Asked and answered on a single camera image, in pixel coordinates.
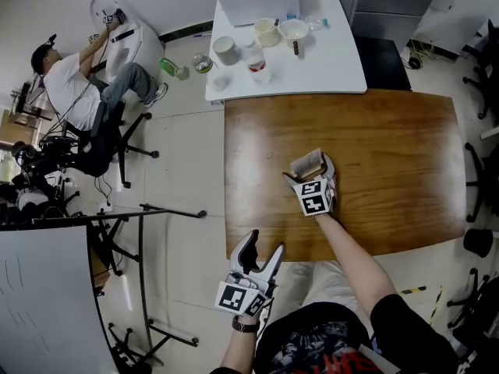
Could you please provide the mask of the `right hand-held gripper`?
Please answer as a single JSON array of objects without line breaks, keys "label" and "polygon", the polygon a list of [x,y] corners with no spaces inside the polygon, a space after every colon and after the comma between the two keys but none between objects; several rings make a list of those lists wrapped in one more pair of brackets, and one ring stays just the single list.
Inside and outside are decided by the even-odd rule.
[{"label": "right hand-held gripper", "polygon": [[323,159],[323,171],[319,177],[312,181],[300,183],[300,181],[283,172],[282,177],[288,185],[294,185],[303,214],[316,216],[323,213],[332,213],[336,204],[336,190],[329,178],[335,177],[335,167],[331,158],[326,154],[321,154]]}]

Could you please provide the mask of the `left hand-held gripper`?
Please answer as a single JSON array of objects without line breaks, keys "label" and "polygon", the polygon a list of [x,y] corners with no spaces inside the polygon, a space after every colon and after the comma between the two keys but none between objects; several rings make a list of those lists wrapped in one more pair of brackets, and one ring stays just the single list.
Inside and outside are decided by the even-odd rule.
[{"label": "left hand-held gripper", "polygon": [[215,307],[236,316],[254,318],[272,298],[274,277],[285,255],[281,243],[268,261],[259,269],[257,247],[259,231],[253,229],[233,249],[228,276],[218,287]]}]

